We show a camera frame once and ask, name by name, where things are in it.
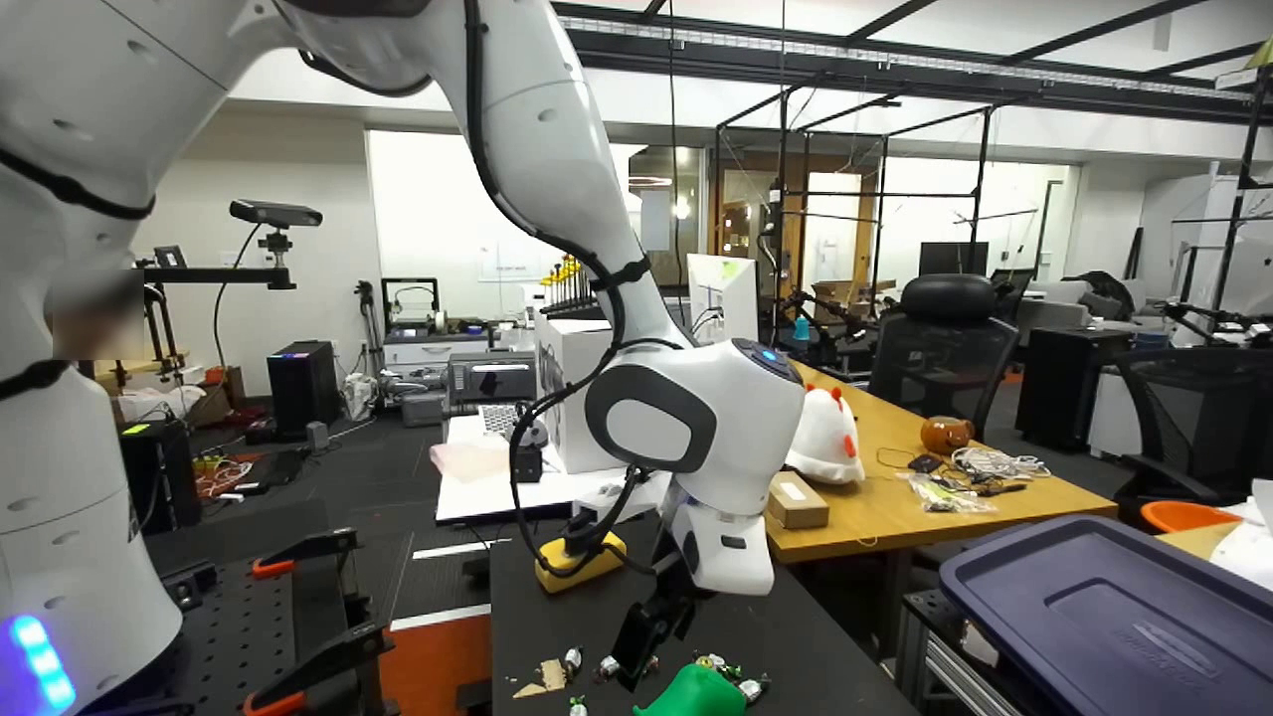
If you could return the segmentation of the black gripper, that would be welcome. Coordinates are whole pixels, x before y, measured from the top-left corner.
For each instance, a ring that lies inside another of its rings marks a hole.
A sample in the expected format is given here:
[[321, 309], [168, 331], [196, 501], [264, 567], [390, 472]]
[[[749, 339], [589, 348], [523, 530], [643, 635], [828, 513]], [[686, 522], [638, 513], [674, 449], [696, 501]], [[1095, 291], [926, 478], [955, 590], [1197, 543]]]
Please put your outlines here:
[[643, 669], [668, 635], [690, 631], [696, 603], [702, 598], [690, 575], [690, 564], [682, 555], [666, 555], [658, 564], [654, 591], [623, 611], [619, 631], [613, 641], [618, 678], [623, 686], [631, 686], [643, 677]]

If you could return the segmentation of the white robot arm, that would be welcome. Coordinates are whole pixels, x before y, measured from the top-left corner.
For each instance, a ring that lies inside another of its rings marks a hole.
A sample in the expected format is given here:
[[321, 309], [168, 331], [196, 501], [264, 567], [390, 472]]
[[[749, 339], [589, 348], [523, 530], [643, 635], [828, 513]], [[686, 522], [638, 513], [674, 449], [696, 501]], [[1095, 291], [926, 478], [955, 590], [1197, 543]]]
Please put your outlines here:
[[593, 440], [668, 478], [696, 590], [764, 598], [764, 501], [804, 385], [785, 355], [696, 344], [668, 316], [550, 0], [0, 0], [4, 716], [93, 704], [183, 628], [130, 530], [107, 395], [49, 316], [127, 278], [154, 181], [273, 46], [375, 95], [446, 92], [496, 209], [605, 295]]

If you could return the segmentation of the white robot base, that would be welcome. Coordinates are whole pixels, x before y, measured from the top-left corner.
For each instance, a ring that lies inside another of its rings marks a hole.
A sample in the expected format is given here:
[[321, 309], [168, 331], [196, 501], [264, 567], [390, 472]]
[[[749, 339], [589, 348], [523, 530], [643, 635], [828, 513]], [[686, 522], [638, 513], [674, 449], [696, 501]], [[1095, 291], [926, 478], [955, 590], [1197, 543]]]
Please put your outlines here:
[[81, 370], [0, 403], [0, 716], [77, 716], [183, 628], [130, 515], [107, 395]]

